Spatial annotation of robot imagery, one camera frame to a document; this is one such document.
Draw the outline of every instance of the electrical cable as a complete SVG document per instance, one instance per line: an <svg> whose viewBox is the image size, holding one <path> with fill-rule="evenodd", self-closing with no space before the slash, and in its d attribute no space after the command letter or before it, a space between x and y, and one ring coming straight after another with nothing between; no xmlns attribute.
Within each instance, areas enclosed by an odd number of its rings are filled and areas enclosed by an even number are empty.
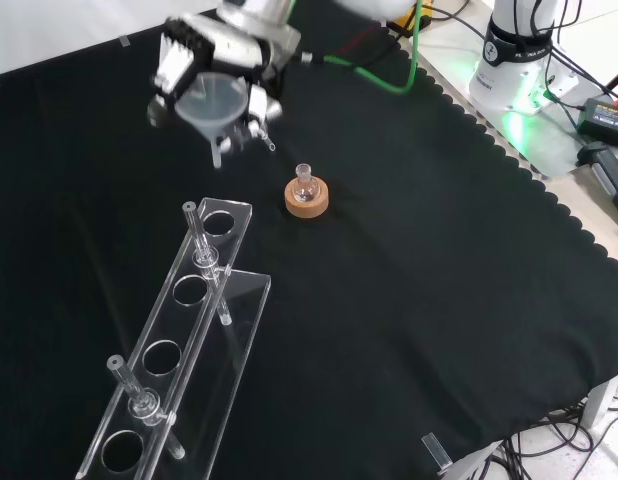
<svg viewBox="0 0 618 480"><path fill-rule="evenodd" d="M516 33L516 38L520 39L520 31L518 30L518 0L513 0L513 31Z"/></svg>
<svg viewBox="0 0 618 480"><path fill-rule="evenodd" d="M560 23L558 24L558 38L556 43L560 45L560 35L562 34L562 27L565 25L565 17L567 16L567 8L569 7L569 0L565 0L565 7L562 9L562 16L560 17Z"/></svg>
<svg viewBox="0 0 618 480"><path fill-rule="evenodd" d="M454 20L462 23L464 26L466 26L467 28L471 29L476 35L478 35L480 38L482 38L483 40L485 39L484 35L482 35L482 33L480 33L480 31L478 31L476 28L474 28L472 25L470 25L469 23L465 22L463 19L458 18L458 12L456 13L450 13L447 12L445 10L441 10L437 7L430 7L429 5L423 5L422 8L428 8L429 10L433 10L435 12L438 13L442 13L443 15L447 15L448 18L453 18ZM409 19L406 22L406 25L410 25L411 24L411 20L413 19L413 15L415 12L412 12L411 16L409 17ZM390 53L392 53L395 48L396 45L400 42L400 39L405 36L407 33L406 29L403 28L403 30L398 34L398 36L396 37L396 39L391 43L391 45L389 45L382 53L380 53L379 55L377 55L376 57L374 57L372 60L362 63L361 65L358 65L359 67L362 68L369 68L370 66L372 66L375 63L378 63L380 60L383 60L387 55L389 55Z"/></svg>
<svg viewBox="0 0 618 480"><path fill-rule="evenodd" d="M571 70L573 70L574 72L576 72L577 74L582 76L585 80L588 80L591 83L593 83L594 85L596 85L598 88L600 88L606 94L611 95L613 97L616 97L616 99L618 99L618 94L617 93L615 93L614 91L609 90L607 87L605 87L602 83L600 83L598 80L596 80L584 68L582 68L580 65L578 65L573 60L571 60L571 58L569 58L566 54L562 53L560 50L558 50L556 47L553 47L553 46L551 47L551 50L554 53L554 58L557 61L559 61L560 63L562 63L566 67L570 68Z"/></svg>
<svg viewBox="0 0 618 480"><path fill-rule="evenodd" d="M582 0L578 0L578 10L576 11L576 18L569 22L569 23L562 23L564 21L564 18L566 16L567 13L567 5L565 4L565 9L564 9L564 13L562 15L562 18L560 19L560 25L557 26L551 26L551 27L547 27L547 28L541 28L540 30L538 30L538 32L547 32L550 30L560 30L561 28L564 27L571 27L572 25L575 25L576 23L578 23L578 20L580 20L580 12L582 10Z"/></svg>
<svg viewBox="0 0 618 480"><path fill-rule="evenodd" d="M416 8L415 8L416 25L420 24L421 12L422 12L422 0L418 0L418 2L416 3ZM380 87L389 93L392 93L394 95L406 95L411 90L411 87L413 87L414 81L416 79L416 71L418 68L418 29L416 28L414 28L412 40L413 40L413 48L412 48L412 56L411 56L411 69L409 70L409 77L407 79L407 83L404 86L397 87L395 85L392 85L389 82L386 82L382 80L381 78L378 78L373 73L371 73L370 71L364 68L355 67L353 71L356 72L356 74L360 75L361 77L369 80L371 83L375 84L377 87ZM349 62L348 60L343 60L342 58L335 57L333 55L327 55L326 57L324 57L323 61L325 63L330 63L332 65L340 65L340 66L345 66L345 67L354 66L352 62Z"/></svg>
<svg viewBox="0 0 618 480"><path fill-rule="evenodd" d="M463 3L463 4L462 4L462 7L460 7L458 10L456 10L456 11L453 13L453 15L454 15L454 16L458 16L458 15L460 15L460 14L464 11L464 9L465 9L465 8L467 8L467 7L469 6L469 4L470 4L470 3L471 3L471 0L465 0L465 3ZM452 19L452 18L453 18L453 17L451 17L451 16L447 16L447 17L443 17L443 18L440 18L440 17L431 17L431 20L432 20L432 21L434 21L434 22L446 22L447 20L450 20L450 19Z"/></svg>
<svg viewBox="0 0 618 480"><path fill-rule="evenodd" d="M391 52L393 52L395 50L396 46L400 43L400 40L402 39L402 37L406 36L409 33L407 28L408 28L409 25L411 25L411 22L413 21L415 15L416 15L416 9L414 8L413 11L411 12L411 15L409 15L409 18L407 19L407 22L405 23L406 26L402 27L402 29L400 30L400 33L391 42L391 44L386 49L384 49L382 52L380 52L378 55L376 55L374 58L372 58L371 60L369 60L367 62L361 63L360 65L358 65L358 67L369 68L374 63L379 62L380 60L385 58L387 55L389 55Z"/></svg>
<svg viewBox="0 0 618 480"><path fill-rule="evenodd" d="M602 436L600 437L600 440L598 440L598 443L596 443L596 446L591 449L591 451L589 452L589 455L587 455L587 458L585 459L583 464L580 466L580 468L578 469L578 471L574 475L573 480L576 480L578 478L578 476L582 473L582 471L585 469L585 467L587 466L587 463L589 462L589 459L593 455L593 452L595 452L596 449L600 446L600 444L603 442L603 440L605 439L605 437L609 433L609 430L611 430L611 427L613 427L614 424L617 421L618 421L618 416L612 420L612 422L609 424L609 426L607 426L607 428L603 432Z"/></svg>
<svg viewBox="0 0 618 480"><path fill-rule="evenodd" d="M485 480L485 477L487 476L487 473L489 473L489 467L490 466L491 466L491 456L489 456L489 458L487 458L487 461L485 462L485 466L483 467L482 473L478 477L478 480Z"/></svg>
<svg viewBox="0 0 618 480"><path fill-rule="evenodd" d="M333 54L334 55L346 55L351 50L356 48L360 44L360 42L362 42L366 37L369 36L370 33L378 29L379 27L377 25L372 25L371 27L367 28L365 31L359 33L353 40L347 43L344 47L336 50Z"/></svg>
<svg viewBox="0 0 618 480"><path fill-rule="evenodd" d="M575 108L576 110L580 110L580 111L584 110L583 106L570 105L568 103L563 102L549 88L549 85L550 85L550 82L549 82L549 65L551 65L551 59L552 58L553 58L553 51L550 50L549 51L549 58L547 59L547 66L545 67L545 88L547 89L547 93L550 95L549 100L551 100L552 102L557 103L559 105L563 105L565 107ZM576 128L575 127L575 122L573 121L573 119L570 118L570 120L571 120L571 124L574 125L574 128Z"/></svg>
<svg viewBox="0 0 618 480"><path fill-rule="evenodd" d="M462 23L465 27L467 27L469 30L471 30L473 33L478 35L483 40L485 39L485 36L482 33L480 33L480 31L476 27L474 27L473 25L471 25L467 21L463 20L462 18L458 17L458 15L456 15L455 13L450 13L450 12L447 12L445 10L441 10L441 9L439 9L437 7L431 7L429 5L423 5L422 8L428 8L429 10L433 10L434 12L438 12L438 13L442 13L444 15L447 15L449 18L453 18L457 22Z"/></svg>

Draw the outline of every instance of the green light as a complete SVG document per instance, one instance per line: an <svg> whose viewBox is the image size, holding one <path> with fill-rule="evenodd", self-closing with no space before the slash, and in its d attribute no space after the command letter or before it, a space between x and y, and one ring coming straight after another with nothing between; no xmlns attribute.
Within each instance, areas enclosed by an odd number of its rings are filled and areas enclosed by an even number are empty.
<svg viewBox="0 0 618 480"><path fill-rule="evenodd" d="M525 116L518 112L509 112L503 118L505 136L519 152L525 146Z"/></svg>

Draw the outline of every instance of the table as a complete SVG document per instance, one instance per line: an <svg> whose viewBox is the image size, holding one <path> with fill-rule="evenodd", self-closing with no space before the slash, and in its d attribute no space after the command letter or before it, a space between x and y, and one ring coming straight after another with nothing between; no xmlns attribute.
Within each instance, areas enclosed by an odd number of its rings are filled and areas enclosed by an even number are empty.
<svg viewBox="0 0 618 480"><path fill-rule="evenodd" d="M368 25L322 1L295 15L312 50ZM102 361L144 324L191 198L251 203L237 267L273 278L217 478L433 478L423 435L459 459L618 374L618 264L424 72L398 98L293 68L276 156L254 144L216 172L197 136L145 123L157 32L129 40L2 77L0 358L19 361L0 390L19 400L0 421L30 422L2 429L10 476L75 472L112 389ZM398 83L405 64L377 71ZM283 206L301 161L330 187L316 222ZM23 254L28 232L43 254ZM92 381L47 367L66 358ZM65 401L84 398L88 414Z"/></svg>

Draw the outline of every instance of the robotic arm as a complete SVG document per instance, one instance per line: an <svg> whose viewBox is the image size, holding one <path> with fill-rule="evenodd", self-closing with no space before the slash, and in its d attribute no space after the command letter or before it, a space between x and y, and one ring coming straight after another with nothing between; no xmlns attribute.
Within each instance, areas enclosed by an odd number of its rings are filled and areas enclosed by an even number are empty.
<svg viewBox="0 0 618 480"><path fill-rule="evenodd" d="M337 1L376 19L398 17L413 2ZM253 138L275 150L267 123L282 114L281 79L300 42L300 33L287 24L294 3L225 1L216 10L218 20L190 14L168 19L152 79L150 123L159 127L177 114L209 140L216 168L222 154Z"/></svg>
<svg viewBox="0 0 618 480"><path fill-rule="evenodd" d="M336 1L375 19L397 18L414 2ZM224 1L216 10L217 20L190 14L168 19L160 66L152 79L156 95L148 109L151 124L160 126L177 114L209 140L216 168L222 154L241 150L254 138L275 150L267 124L282 114L282 78L300 42L300 33L287 24L294 3L244 0L237 6ZM510 95L508 90L519 87L521 65L527 71L527 64L537 63L549 51L551 32L538 36L531 19L537 29L550 27L556 4L557 0L496 0L483 59L471 84L474 96L480 100ZM517 49L521 41L524 54Z"/></svg>

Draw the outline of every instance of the black cable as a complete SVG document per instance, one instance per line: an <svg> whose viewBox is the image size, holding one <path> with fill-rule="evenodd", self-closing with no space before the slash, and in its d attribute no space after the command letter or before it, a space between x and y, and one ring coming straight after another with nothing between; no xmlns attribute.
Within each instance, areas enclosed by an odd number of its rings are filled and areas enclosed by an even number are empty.
<svg viewBox="0 0 618 480"><path fill-rule="evenodd" d="M465 27L469 28L471 31L473 31L476 35L478 35L483 40L485 39L485 36L482 33L480 33L473 25L467 23L462 18L459 18L455 13L450 13L450 12L447 12L445 10L441 10L439 8L436 8L436 7L430 7L429 5L423 5L422 8L428 8L429 10L433 10L434 12L438 12L438 13L442 13L443 15L447 15L449 18L453 18L454 20L457 20L458 22L462 23ZM406 25L409 25L411 23L411 21L413 20L414 16L415 16L415 10L409 16L409 20L407 20ZM376 55L371 60L369 60L367 62L364 62L364 63L361 63L360 65L353 65L351 68L358 68L358 67L369 68L370 66L374 65L375 63L378 63L379 61L383 60L385 57L387 57L387 55L391 54L396 49L396 45L398 45L398 43L400 42L400 39L402 37L404 37L407 33L408 33L407 29L405 27L403 27L402 31L398 34L398 36L394 39L394 41L391 42L391 45L389 45L385 50L383 50L381 53Z"/></svg>
<svg viewBox="0 0 618 480"><path fill-rule="evenodd" d="M485 36L482 33L480 33L480 31L476 27L474 27L470 23L466 22L462 18L458 17L458 15L456 15L455 13L449 13L449 12L447 12L445 10L441 10L439 8L436 8L436 7L431 7L429 5L423 5L422 8L428 8L429 10L433 10L434 12L438 12L438 13L442 13L443 15L447 15L449 18L453 18L454 20L462 23L465 27L467 27L469 30L471 30L473 33L478 35L483 40L485 39Z"/></svg>
<svg viewBox="0 0 618 480"><path fill-rule="evenodd" d="M552 26L552 27L547 27L547 28L541 28L540 30L538 30L538 32L547 32L547 31L550 31L550 30L558 30L558 32L560 32L561 28L571 27L572 25L575 25L576 23L578 23L578 20L580 20L580 11L581 10L582 10L582 0L578 0L578 10L576 11L576 18L573 21L569 22L569 23L563 24L562 22L564 21L564 17L566 16L566 13L567 13L567 6L565 5L564 14L563 14L562 18L560 19L560 25Z"/></svg>
<svg viewBox="0 0 618 480"><path fill-rule="evenodd" d="M516 33L516 38L520 38L518 31L518 0L513 0L513 31Z"/></svg>
<svg viewBox="0 0 618 480"><path fill-rule="evenodd" d="M401 28L400 33L398 33L398 36L394 38L393 42L391 42L391 44L387 48L385 48L382 52L380 52L378 55L373 57L371 60L361 63L360 65L353 65L352 68L358 68L358 67L369 68L371 65L373 65L374 63L378 63L380 60L382 60L387 55L389 55L391 52L393 52L396 48L396 45L400 43L400 40L402 39L402 37L405 37L409 33L409 30L408 30L409 25L411 25L411 22L413 22L413 19L415 18L415 16L416 16L416 8L414 7L405 25ZM414 25L413 28L414 29L419 28L419 25Z"/></svg>
<svg viewBox="0 0 618 480"><path fill-rule="evenodd" d="M549 100L551 100L552 102L557 103L559 105L564 105L565 107L575 108L576 110L584 110L584 107L582 107L582 106L569 105L568 103L563 102L549 88L549 85L550 85L550 82L549 82L549 65L551 65L551 59L552 58L553 58L553 51L550 50L549 51L549 58L547 59L547 66L545 67L545 88L547 90L547 93L550 95ZM570 117L571 123L572 123L572 125L574 125L574 128L576 128L575 122L571 118L571 115L569 115L569 113L567 113L567 115Z"/></svg>
<svg viewBox="0 0 618 480"><path fill-rule="evenodd" d="M469 3L471 3L471 0L465 0L465 3L462 4L462 7L460 7L458 10L456 10L453 14L455 16L460 15L464 11L464 9L469 6ZM451 16L445 17L445 18L431 17L431 20L434 21L434 22L446 22L447 20L450 20L451 18L453 18L453 17L451 17Z"/></svg>
<svg viewBox="0 0 618 480"><path fill-rule="evenodd" d="M522 466L522 458L520 458L516 454L513 448L513 442L511 441L511 439L505 440L503 445L504 445L505 454L509 458L509 463L512 468L514 480L524 480L524 478L526 478L527 480L533 480L531 476L529 475L529 473L527 472L527 470L525 469L525 467ZM522 472L522 475L518 473L518 467L520 467L520 471Z"/></svg>
<svg viewBox="0 0 618 480"><path fill-rule="evenodd" d="M506 461L504 461L500 457L497 457L496 455L491 455L489 458L491 458L491 463L496 463L505 469L505 471L507 472L507 476L509 477L509 480L514 480L513 476L511 475L510 467Z"/></svg>
<svg viewBox="0 0 618 480"><path fill-rule="evenodd" d="M560 45L560 35L562 35L562 28L565 26L565 17L567 16L567 8L569 7L569 0L565 0L565 8L562 9L562 16L560 17L560 23L558 24L558 37L556 42Z"/></svg>
<svg viewBox="0 0 618 480"><path fill-rule="evenodd" d="M578 469L578 471L574 475L573 480L576 480L578 478L578 476L582 473L582 471L584 470L585 466L587 465L587 462L589 462L589 459L591 458L591 455L593 455L593 452L595 452L596 449L600 446L600 444L603 442L603 440L605 439L605 437L609 433L609 430L611 430L611 427L613 427L613 425L617 421L618 421L618 416L616 418L614 418L613 421L609 424L609 426L605 429L604 433L600 437L600 440L598 440L598 443L596 443L596 446L591 449L591 452L589 452L589 455L587 455L587 458L585 459L584 463L580 466L580 468Z"/></svg>
<svg viewBox="0 0 618 480"><path fill-rule="evenodd" d="M491 466L491 456L489 456L489 458L487 458L487 461L485 462L485 466L483 467L482 473L478 477L478 480L485 480L485 477L487 476L487 473L489 473L489 467L490 466Z"/></svg>
<svg viewBox="0 0 618 480"><path fill-rule="evenodd" d="M533 33L534 37L540 35L540 31L536 28L536 13L538 13L538 8L540 8L540 4L542 0L536 0L536 3L533 4L533 8L531 9L531 33Z"/></svg>
<svg viewBox="0 0 618 480"><path fill-rule="evenodd" d="M566 67L570 68L571 70L573 70L574 72L582 76L585 80L588 80L594 85L596 85L606 94L616 97L618 99L618 94L616 92L614 92L613 90L609 90L607 87L605 87L602 83L596 80L584 68L582 68L580 65L578 65L573 60L571 60L567 55L565 55L564 53L562 53L560 50L558 50L556 47L553 47L553 46L551 47L551 50L554 53L554 58L558 60L560 63L562 63Z"/></svg>

